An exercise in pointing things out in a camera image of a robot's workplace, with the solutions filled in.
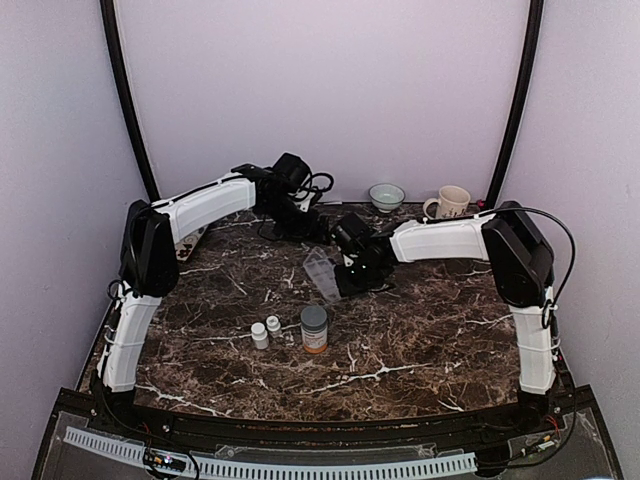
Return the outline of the clear plastic pill organizer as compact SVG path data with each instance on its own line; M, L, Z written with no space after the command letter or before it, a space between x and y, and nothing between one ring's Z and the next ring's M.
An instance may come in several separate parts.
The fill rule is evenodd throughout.
M341 300L334 272L335 264L323 249L312 248L303 261L303 268L327 303Z

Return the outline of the orange pill bottle grey cap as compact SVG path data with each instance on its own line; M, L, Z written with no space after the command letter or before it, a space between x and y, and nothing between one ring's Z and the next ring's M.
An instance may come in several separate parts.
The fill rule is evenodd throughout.
M328 346L328 313L317 305L304 307L300 314L303 348L312 354L319 354Z

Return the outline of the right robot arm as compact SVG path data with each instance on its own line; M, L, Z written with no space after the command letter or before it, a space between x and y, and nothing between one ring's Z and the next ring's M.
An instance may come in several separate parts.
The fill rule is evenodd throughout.
M352 213L330 231L343 257L334 268L343 297L384 288L400 263L455 258L489 263L497 292L515 322L519 388L531 395L510 413L511 426L521 434L534 432L549 416L541 396L556 379L556 310L564 288L554 283L554 252L532 219L537 213L508 201L490 211L408 220L381 231Z

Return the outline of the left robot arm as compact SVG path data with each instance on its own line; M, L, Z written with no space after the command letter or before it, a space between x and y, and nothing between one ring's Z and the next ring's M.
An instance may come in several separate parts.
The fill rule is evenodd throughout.
M97 377L110 393L133 391L136 370L155 311L177 285L177 244L231 214L250 210L274 223L273 239L324 244L328 221L315 204L334 179L313 173L285 153L270 167L243 164L208 184L128 211L119 277L109 286L112 309Z

